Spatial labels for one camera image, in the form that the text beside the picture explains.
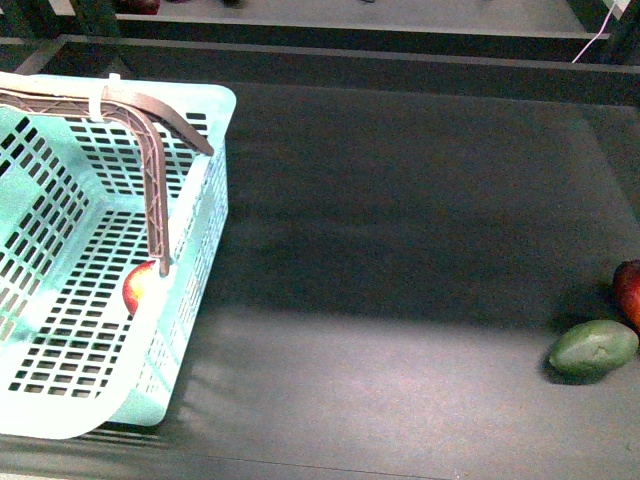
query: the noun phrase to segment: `apple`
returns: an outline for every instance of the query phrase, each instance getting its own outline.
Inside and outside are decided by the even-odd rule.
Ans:
[[[622,262],[616,268],[613,295],[627,318],[640,329],[640,259]]]
[[[131,316],[135,316],[138,310],[138,304],[145,294],[147,285],[151,283],[152,275],[157,275],[153,270],[155,260],[148,260],[140,265],[136,266],[129,272],[124,279],[122,285],[122,298],[124,304]]]
[[[134,15],[156,15],[160,9],[160,0],[115,0],[116,13]]]

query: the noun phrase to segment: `plastic basket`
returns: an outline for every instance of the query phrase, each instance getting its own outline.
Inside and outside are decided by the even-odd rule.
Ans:
[[[105,85],[38,78],[79,92]],[[160,254],[171,266],[132,317],[124,277],[159,247],[148,237],[158,199],[145,196],[140,137],[117,122],[0,107],[0,433],[70,438],[105,421],[154,425],[166,413],[227,215],[235,96],[220,86],[118,85],[172,107],[215,153],[194,152],[148,117],[166,158]]]

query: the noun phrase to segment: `green mango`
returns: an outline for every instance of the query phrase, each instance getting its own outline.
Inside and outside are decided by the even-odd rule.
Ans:
[[[553,345],[549,363],[560,373],[598,376],[620,368],[636,354],[638,335],[613,320],[576,325]]]

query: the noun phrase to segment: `brown handle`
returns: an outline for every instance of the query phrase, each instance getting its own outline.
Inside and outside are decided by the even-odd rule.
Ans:
[[[47,82],[22,75],[0,73],[0,105],[32,115],[91,118],[90,98],[97,86],[79,88],[69,82]],[[180,114],[165,103],[137,92],[103,86],[100,115],[128,128],[140,146],[147,220],[149,255],[160,263],[160,274],[167,275],[169,256],[169,214],[165,156],[162,139],[153,122],[162,124],[192,149],[213,155],[213,148]]]

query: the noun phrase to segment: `gray tabletop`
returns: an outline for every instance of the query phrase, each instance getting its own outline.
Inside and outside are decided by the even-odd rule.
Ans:
[[[0,465],[637,478],[637,359],[591,385],[544,362],[616,314],[607,282],[640,251],[637,111],[231,88],[231,213],[165,421],[0,437]]]

